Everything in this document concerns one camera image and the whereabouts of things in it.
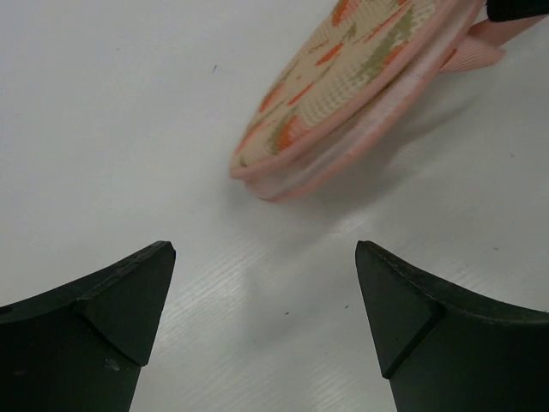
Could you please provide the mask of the pink patterned laundry bag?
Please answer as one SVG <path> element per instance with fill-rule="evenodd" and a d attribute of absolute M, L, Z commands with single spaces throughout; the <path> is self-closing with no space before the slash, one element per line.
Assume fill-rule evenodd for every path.
<path fill-rule="evenodd" d="M 386 134 L 436 75 L 496 64 L 505 43 L 547 15 L 494 22 L 486 1 L 339 1 L 262 98 L 232 178 L 265 201 L 316 188 Z"/>

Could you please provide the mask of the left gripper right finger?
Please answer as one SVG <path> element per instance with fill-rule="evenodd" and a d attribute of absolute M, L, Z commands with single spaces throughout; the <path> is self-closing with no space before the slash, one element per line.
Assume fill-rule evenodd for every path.
<path fill-rule="evenodd" d="M 355 263 L 398 410 L 547 410 L 546 312 L 472 292 L 370 241 Z"/>

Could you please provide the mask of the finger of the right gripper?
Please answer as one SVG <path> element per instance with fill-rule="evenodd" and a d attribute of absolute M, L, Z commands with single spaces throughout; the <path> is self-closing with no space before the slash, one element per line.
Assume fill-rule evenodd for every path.
<path fill-rule="evenodd" d="M 516 21 L 549 13 L 548 0 L 487 0 L 486 13 L 494 22 Z"/>

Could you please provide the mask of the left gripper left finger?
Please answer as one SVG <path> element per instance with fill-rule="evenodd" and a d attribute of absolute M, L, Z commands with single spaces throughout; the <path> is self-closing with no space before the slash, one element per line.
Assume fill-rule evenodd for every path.
<path fill-rule="evenodd" d="M 157 241 L 93 274 L 1 308 L 3 411 L 127 411 L 175 265 Z"/>

